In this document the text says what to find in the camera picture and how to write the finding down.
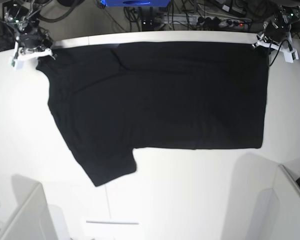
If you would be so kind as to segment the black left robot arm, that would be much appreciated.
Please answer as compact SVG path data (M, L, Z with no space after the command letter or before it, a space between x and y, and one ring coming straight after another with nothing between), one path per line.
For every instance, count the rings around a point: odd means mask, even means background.
M290 38L291 40L291 27L292 24L300 20L300 7L288 7L280 5L276 9L272 16L268 17L263 22L263 29L256 35L257 42L252 44L252 48L255 49L259 46L268 48L270 44L274 46L280 45L283 40Z

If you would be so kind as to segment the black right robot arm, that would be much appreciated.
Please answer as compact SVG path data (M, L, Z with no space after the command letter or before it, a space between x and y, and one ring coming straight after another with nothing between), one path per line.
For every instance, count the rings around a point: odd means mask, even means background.
M14 30L14 49L10 64L52 57L53 40L48 30L40 26L39 13L50 0L14 0L4 10L3 23Z

